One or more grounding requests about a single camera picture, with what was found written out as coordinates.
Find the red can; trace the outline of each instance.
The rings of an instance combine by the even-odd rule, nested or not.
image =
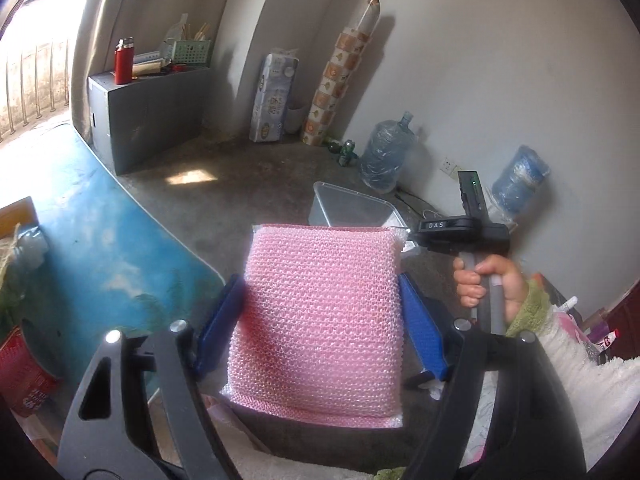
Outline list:
[[[116,85],[131,83],[133,78],[133,38],[122,38],[116,47]]]
[[[46,366],[45,362],[52,360],[38,339],[33,325],[25,320],[21,327],[16,326],[9,332],[0,347],[0,394],[20,416],[35,412],[60,381],[55,372],[45,370],[45,367],[52,367],[51,364]],[[32,350],[28,340],[34,340]],[[42,360],[36,360],[34,354],[42,356]]]

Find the green plastic basket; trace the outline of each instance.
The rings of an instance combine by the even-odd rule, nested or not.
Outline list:
[[[206,65],[209,63],[209,49],[211,40],[204,41],[176,41],[172,61],[187,65]]]

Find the pink sponge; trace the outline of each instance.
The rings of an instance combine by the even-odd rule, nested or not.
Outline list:
[[[300,422],[401,426],[405,239],[393,228],[260,227],[231,339],[229,399]]]

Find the silver bolt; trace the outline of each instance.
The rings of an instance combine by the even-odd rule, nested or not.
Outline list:
[[[107,332],[106,336],[104,336],[104,340],[109,344],[113,344],[118,342],[121,337],[122,332],[120,332],[120,330],[111,330],[110,332]]]
[[[535,343],[536,335],[531,330],[523,330],[518,334],[520,339],[525,343]]]
[[[460,332],[471,330],[471,322],[468,319],[464,319],[462,317],[457,318],[453,322],[453,326],[456,327],[456,330],[460,330]]]
[[[183,319],[176,319],[169,325],[171,332],[182,332],[185,328],[187,328],[187,322]]]

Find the woven mesh texture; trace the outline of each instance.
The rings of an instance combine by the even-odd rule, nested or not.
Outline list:
[[[398,229],[260,227],[231,339],[231,401],[347,428],[402,425]]]

